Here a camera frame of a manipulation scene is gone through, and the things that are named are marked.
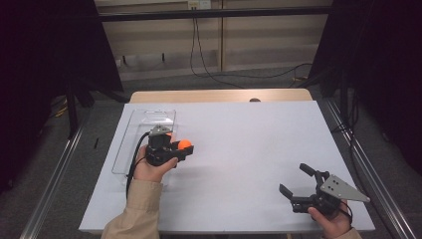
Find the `wire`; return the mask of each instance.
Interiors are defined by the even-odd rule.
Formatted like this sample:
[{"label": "wire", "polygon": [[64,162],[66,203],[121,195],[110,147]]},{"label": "wire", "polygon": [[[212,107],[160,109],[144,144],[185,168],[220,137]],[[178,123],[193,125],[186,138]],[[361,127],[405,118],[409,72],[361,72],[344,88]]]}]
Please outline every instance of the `wire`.
[{"label": "wire", "polygon": [[132,162],[131,162],[131,164],[130,164],[129,173],[127,174],[127,183],[126,183],[126,198],[127,198],[128,193],[129,193],[130,183],[131,183],[131,181],[132,181],[132,179],[133,179],[134,170],[136,169],[136,167],[137,167],[137,165],[140,163],[140,161],[144,159],[144,157],[143,157],[143,158],[141,158],[139,161],[136,161],[137,156],[138,156],[138,154],[139,154],[139,148],[140,148],[140,145],[142,144],[143,139],[144,139],[146,136],[148,136],[148,135],[149,135],[149,132],[146,132],[146,133],[144,133],[144,134],[143,134],[143,136],[139,139],[139,142],[138,142],[138,143],[137,143],[137,145],[136,145],[136,149],[134,150],[134,154],[133,154]]},{"label": "wire", "polygon": [[[287,70],[285,72],[282,72],[282,73],[279,73],[279,74],[275,74],[275,75],[272,75],[272,76],[266,76],[266,77],[246,76],[246,75],[241,75],[241,74],[210,74],[209,71],[208,71],[208,69],[206,68],[204,56],[203,56],[203,53],[202,53],[201,40],[200,40],[200,37],[199,37],[198,20],[196,18],[193,19],[193,25],[194,26],[193,26],[193,38],[192,38],[192,50],[191,50],[191,53],[190,53],[190,69],[191,69],[193,75],[195,75],[196,77],[200,77],[200,78],[211,78],[214,81],[216,81],[218,83],[221,83],[221,84],[226,84],[226,85],[230,85],[230,86],[233,86],[233,87],[236,87],[236,88],[245,89],[244,87],[241,87],[241,86],[238,86],[238,85],[235,85],[235,84],[232,84],[232,83],[227,83],[227,82],[223,82],[223,81],[217,80],[214,77],[240,77],[240,78],[251,78],[251,79],[270,79],[270,78],[276,78],[276,77],[280,77],[280,76],[286,75],[286,74],[288,74],[290,72],[294,72],[295,73],[295,78],[296,78],[296,69],[297,68],[300,68],[300,67],[303,67],[303,66],[311,66],[312,65],[312,63],[299,64],[299,65],[297,65],[297,66],[295,66],[295,67],[293,67],[293,68],[291,68],[291,69],[289,69],[289,70]],[[193,70],[192,59],[193,59],[193,51],[194,51],[194,48],[195,48],[195,36],[197,38],[198,45],[199,45],[199,52],[200,52],[200,55],[201,55],[202,65],[204,66],[204,69],[205,69],[205,72],[207,73],[207,76],[198,75]]]},{"label": "wire", "polygon": [[346,131],[350,129],[350,132],[354,132],[354,126],[357,124],[359,120],[359,97],[357,94],[357,90],[353,90],[353,98],[351,100],[351,109],[350,112],[347,114],[348,121],[343,121],[341,124],[337,125],[335,128],[331,129],[330,132],[338,132],[338,131]]},{"label": "wire", "polygon": [[347,205],[347,203],[340,201],[342,204],[344,204],[347,207],[347,210],[350,212],[350,214],[348,214],[346,211],[344,211],[341,208],[338,208],[338,211],[341,212],[342,214],[344,214],[346,217],[348,217],[348,220],[350,221],[350,225],[353,222],[353,211],[351,210],[351,208]]},{"label": "wire", "polygon": [[[201,59],[202,59],[202,65],[204,66],[204,69],[205,69],[205,72],[207,73],[207,77],[203,77],[203,76],[200,76],[200,75],[198,75],[198,74],[196,74],[195,73],[195,71],[193,71],[193,66],[192,66],[192,55],[193,55],[193,49],[194,49],[194,47],[195,47],[195,35],[197,36],[197,39],[198,39],[198,45],[199,45],[199,52],[200,52],[200,54],[201,54]],[[201,46],[201,41],[199,40],[199,27],[198,27],[198,19],[196,19],[196,18],[194,18],[193,19],[193,40],[192,40],[192,51],[191,51],[191,53],[190,53],[190,69],[191,69],[191,71],[192,71],[192,73],[193,73],[193,75],[195,75],[195,76],[197,76],[197,77],[200,77],[200,78],[211,78],[212,80],[214,80],[215,82],[217,82],[217,83],[221,83],[221,84],[225,84],[225,85],[229,85],[229,86],[232,86],[232,87],[235,87],[235,88],[240,88],[240,89],[245,89],[244,87],[241,87],[241,86],[238,86],[238,85],[236,85],[236,84],[232,84],[232,83],[228,83],[228,82],[223,82],[223,81],[220,81],[220,80],[217,80],[217,79],[215,79],[209,72],[208,72],[208,69],[207,69],[207,67],[206,67],[206,65],[205,65],[205,60],[204,60],[204,56],[203,56],[203,54],[202,54],[202,46]]]}]

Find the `white tabletop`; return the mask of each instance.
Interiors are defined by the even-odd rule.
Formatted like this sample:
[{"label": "white tabletop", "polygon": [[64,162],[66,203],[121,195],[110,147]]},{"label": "white tabletop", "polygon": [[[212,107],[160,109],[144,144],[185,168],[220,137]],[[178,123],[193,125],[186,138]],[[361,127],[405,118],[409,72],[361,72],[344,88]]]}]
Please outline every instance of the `white tabletop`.
[{"label": "white tabletop", "polygon": [[[315,193],[300,163],[354,186],[316,102],[125,105],[80,230],[101,233],[120,214],[125,187],[111,170],[131,113],[176,110],[177,139],[194,153],[170,171],[160,201],[163,233],[295,233],[318,231],[308,214],[292,212],[279,192]],[[349,202],[353,226],[373,230],[362,202]]]}]

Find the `metal rail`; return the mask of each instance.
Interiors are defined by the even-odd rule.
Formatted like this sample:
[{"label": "metal rail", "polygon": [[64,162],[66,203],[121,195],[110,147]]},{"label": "metal rail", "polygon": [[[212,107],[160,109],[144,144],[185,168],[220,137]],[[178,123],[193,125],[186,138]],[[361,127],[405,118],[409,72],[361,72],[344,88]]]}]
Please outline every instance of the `metal rail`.
[{"label": "metal rail", "polygon": [[53,203],[54,196],[57,192],[57,189],[59,188],[63,175],[66,172],[69,162],[72,159],[72,155],[74,154],[74,151],[81,138],[84,127],[88,122],[90,113],[91,110],[89,110],[88,114],[84,117],[83,122],[80,124],[80,127],[76,131],[75,135],[71,139],[68,139],[68,143],[66,144],[66,147],[59,159],[56,169],[54,170],[53,175],[50,178],[50,181],[47,184],[47,187],[37,204],[37,207],[28,220],[28,223],[25,226],[20,239],[37,238],[50,206]]},{"label": "metal rail", "polygon": [[142,13],[112,13],[99,14],[94,19],[102,22],[144,21],[193,18],[226,18],[226,17],[260,17],[260,16],[290,16],[290,15],[320,15],[332,11],[330,6],[320,7],[292,7],[292,8],[259,8],[259,9],[210,9],[185,10],[167,12]]},{"label": "metal rail", "polygon": [[[326,104],[328,105],[328,108],[336,123],[338,125],[342,125],[342,119],[339,115],[339,109],[337,105],[333,102],[333,100],[326,100]],[[353,137],[352,133],[349,130],[343,130],[342,134],[346,142],[350,144],[350,140]],[[352,150],[354,156],[356,157],[356,161],[358,162],[360,168],[368,179],[373,191],[381,202],[381,205],[387,213],[391,223],[394,225],[397,233],[400,235],[400,238],[416,238],[416,235],[410,228],[410,225],[407,222],[407,219],[405,218],[403,212],[398,207],[391,194],[388,192],[387,188],[385,187],[381,178],[378,176],[378,173],[376,173],[375,168],[372,166],[372,163],[370,162],[368,156],[363,151],[363,148],[360,146],[356,138],[353,139]]]}]

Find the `transparent container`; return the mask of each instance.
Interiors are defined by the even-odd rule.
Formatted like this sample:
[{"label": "transparent container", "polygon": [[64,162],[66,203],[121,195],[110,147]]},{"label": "transparent container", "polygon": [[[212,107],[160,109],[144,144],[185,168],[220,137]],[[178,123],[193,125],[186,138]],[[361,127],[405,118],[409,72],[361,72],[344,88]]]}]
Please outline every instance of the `transparent container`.
[{"label": "transparent container", "polygon": [[[135,110],[132,112],[111,170],[123,185],[126,185],[126,176],[140,138],[146,132],[150,132],[156,125],[163,125],[172,130],[171,140],[174,141],[177,134],[177,124],[175,121],[176,111]],[[141,145],[146,144],[148,144],[148,136],[143,140]],[[164,185],[168,184],[169,174],[170,172],[167,172],[163,177],[162,182]]]}]

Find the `orange cap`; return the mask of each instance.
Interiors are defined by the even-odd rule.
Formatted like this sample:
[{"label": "orange cap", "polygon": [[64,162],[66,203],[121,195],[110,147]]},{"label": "orange cap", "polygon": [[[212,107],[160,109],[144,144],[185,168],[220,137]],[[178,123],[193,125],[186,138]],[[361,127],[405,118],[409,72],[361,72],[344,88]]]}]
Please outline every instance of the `orange cap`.
[{"label": "orange cap", "polygon": [[182,139],[179,141],[179,144],[177,144],[177,149],[184,149],[191,145],[192,143],[188,139]]}]

